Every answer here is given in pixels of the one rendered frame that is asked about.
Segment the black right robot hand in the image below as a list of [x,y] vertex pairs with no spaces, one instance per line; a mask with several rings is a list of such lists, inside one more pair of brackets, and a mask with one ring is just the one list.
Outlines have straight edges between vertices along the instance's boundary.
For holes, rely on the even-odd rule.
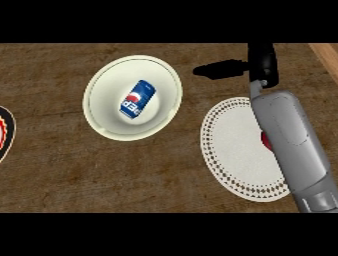
[[263,88],[271,88],[279,84],[279,68],[276,51],[271,43],[248,44],[248,60],[229,59],[193,69],[193,74],[205,76],[211,80],[242,76],[249,72],[249,81],[264,81]]

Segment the white round dotted placemat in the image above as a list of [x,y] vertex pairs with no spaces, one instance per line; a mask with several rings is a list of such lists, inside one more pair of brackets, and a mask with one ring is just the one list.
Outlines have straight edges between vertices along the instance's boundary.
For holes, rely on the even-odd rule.
[[208,111],[201,126],[201,151],[223,187],[254,202],[289,195],[274,154],[261,141],[261,129],[248,97],[223,100]]

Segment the red can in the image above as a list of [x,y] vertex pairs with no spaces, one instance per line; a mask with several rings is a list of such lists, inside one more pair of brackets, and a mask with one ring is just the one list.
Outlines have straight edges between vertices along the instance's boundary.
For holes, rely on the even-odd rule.
[[270,144],[270,141],[269,141],[264,131],[261,131],[261,142],[263,142],[266,148],[273,152],[271,144]]

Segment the blue soda can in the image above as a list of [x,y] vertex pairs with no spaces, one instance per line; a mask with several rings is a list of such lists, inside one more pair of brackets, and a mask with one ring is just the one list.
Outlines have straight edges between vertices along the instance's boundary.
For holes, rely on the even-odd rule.
[[119,111],[131,119],[134,119],[145,110],[145,107],[155,95],[155,92],[156,89],[153,85],[146,80],[140,80],[133,87],[128,95],[125,96],[119,108]]

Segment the cream white bowl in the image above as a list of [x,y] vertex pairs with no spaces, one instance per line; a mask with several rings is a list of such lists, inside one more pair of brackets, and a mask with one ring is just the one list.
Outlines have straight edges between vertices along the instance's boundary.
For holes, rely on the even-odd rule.
[[[130,118],[121,112],[121,103],[140,80],[155,87],[156,92],[140,115]],[[106,64],[88,82],[82,98],[87,122],[109,139],[145,139],[171,122],[181,97],[181,81],[171,65],[156,57],[130,55]]]

